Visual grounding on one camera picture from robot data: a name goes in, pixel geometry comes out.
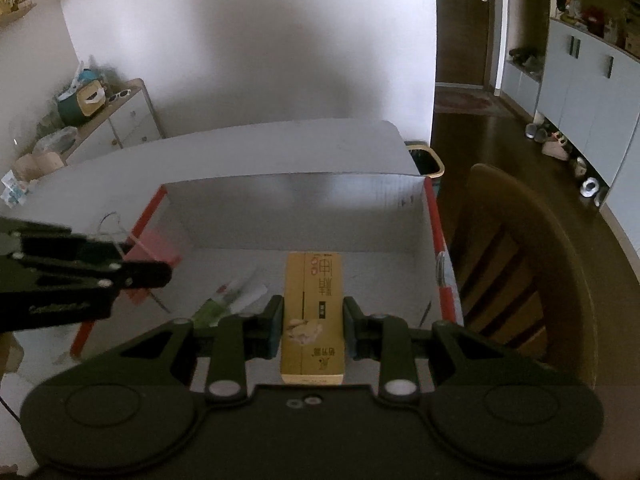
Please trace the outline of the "white green glue tube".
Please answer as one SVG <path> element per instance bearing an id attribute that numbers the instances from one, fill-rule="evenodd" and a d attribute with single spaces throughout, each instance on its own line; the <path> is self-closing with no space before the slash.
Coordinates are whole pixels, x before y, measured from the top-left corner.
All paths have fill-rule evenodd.
<path id="1" fill-rule="evenodd" d="M 192 315 L 193 326 L 196 330 L 216 327 L 223 318 L 245 312 L 267 292 L 268 287 L 256 278 L 223 284 Z"/>

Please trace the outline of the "yellow cardboard box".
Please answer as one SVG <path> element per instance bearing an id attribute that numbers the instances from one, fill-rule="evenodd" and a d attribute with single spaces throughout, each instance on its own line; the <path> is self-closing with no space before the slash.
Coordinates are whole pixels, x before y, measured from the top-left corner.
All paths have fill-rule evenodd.
<path id="1" fill-rule="evenodd" d="M 336 386 L 345 375 L 342 259 L 292 252 L 286 262 L 280 373 L 291 385 Z"/>

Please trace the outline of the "white blue packet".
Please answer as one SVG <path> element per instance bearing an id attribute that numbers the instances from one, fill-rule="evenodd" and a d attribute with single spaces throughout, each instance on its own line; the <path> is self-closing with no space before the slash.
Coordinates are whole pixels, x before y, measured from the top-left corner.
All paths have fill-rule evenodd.
<path id="1" fill-rule="evenodd" d="M 9 208 L 24 205 L 28 193 L 28 184 L 21 181 L 12 170 L 9 170 L 2 178 L 3 190 L 1 200 Z"/>

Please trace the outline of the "brown cardboard box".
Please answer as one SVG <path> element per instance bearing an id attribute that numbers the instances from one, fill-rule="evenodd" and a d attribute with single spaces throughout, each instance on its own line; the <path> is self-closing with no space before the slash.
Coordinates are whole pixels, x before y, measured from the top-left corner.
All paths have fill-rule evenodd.
<path id="1" fill-rule="evenodd" d="M 65 167 L 65 162 L 58 153 L 47 152 L 40 155 L 26 154 L 12 166 L 14 176 L 18 180 L 30 182 L 39 180 L 47 174 Z"/>

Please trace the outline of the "red white storage box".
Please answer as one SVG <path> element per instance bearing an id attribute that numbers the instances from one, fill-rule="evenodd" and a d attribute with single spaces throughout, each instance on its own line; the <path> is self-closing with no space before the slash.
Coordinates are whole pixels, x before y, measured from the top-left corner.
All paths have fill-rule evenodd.
<path id="1" fill-rule="evenodd" d="M 300 307 L 285 333 L 310 341 L 308 318 L 355 297 L 373 314 L 419 327 L 462 318 L 432 181 L 411 174 L 263 174 L 164 183 L 143 207 L 115 200 L 96 217 L 100 240 L 130 257 L 167 262 L 171 283 L 125 292 L 110 322 L 85 323 L 74 356 L 160 322 L 153 309 L 190 316 L 207 300 L 248 313 L 273 295 Z"/>

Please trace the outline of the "dark wooden chair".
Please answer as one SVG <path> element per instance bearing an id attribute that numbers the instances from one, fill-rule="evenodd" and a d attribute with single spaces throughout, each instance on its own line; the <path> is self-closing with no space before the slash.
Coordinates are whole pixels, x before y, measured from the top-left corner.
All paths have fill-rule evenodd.
<path id="1" fill-rule="evenodd" d="M 449 253 L 469 330 L 596 385 L 598 323 L 585 273 L 539 194 L 474 165 Z"/>

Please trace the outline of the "green tissue box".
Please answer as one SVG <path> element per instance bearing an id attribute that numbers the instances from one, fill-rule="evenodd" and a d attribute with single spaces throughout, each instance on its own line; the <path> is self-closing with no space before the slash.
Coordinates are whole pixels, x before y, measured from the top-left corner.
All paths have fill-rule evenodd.
<path id="1" fill-rule="evenodd" d="M 83 70 L 56 98 L 62 123 L 78 127 L 90 120 L 106 103 L 106 90 L 99 76 Z"/>

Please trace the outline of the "white wooden sideboard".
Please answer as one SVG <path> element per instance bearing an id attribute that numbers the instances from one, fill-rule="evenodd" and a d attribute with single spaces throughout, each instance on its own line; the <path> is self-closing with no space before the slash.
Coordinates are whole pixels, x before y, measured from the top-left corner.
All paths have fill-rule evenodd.
<path id="1" fill-rule="evenodd" d="M 78 128 L 74 145 L 62 159 L 66 166 L 75 165 L 164 137 L 144 81 L 131 79 Z"/>

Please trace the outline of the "black waste bin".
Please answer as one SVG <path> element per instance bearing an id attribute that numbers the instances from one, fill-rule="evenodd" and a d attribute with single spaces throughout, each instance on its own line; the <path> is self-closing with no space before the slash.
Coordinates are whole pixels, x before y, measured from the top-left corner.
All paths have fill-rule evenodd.
<path id="1" fill-rule="evenodd" d="M 445 165 L 436 152 L 422 142 L 406 142 L 409 154 L 422 176 L 439 179 L 445 173 Z"/>

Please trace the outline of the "dark wooden door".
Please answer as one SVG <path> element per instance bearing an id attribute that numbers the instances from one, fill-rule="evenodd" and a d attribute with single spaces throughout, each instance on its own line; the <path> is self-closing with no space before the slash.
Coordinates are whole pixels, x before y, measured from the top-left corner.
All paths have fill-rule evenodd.
<path id="1" fill-rule="evenodd" d="M 446 86 L 486 86 L 494 3 L 436 0 L 436 10 L 436 82 Z"/>

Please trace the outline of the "wooden wall shelf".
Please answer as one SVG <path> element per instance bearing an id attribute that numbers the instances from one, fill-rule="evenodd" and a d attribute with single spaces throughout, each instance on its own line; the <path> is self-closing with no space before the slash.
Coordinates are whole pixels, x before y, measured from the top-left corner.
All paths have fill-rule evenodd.
<path id="1" fill-rule="evenodd" d="M 0 0 L 0 27 L 7 28 L 36 6 L 32 0 Z"/>

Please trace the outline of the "white wall cabinet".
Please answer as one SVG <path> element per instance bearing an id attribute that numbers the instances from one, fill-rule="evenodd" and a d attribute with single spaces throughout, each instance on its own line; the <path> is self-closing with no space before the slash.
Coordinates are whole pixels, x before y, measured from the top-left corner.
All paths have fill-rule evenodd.
<path id="1" fill-rule="evenodd" d="M 623 244 L 639 252 L 639 0 L 503 0 L 502 92 L 550 122 L 599 180 Z"/>

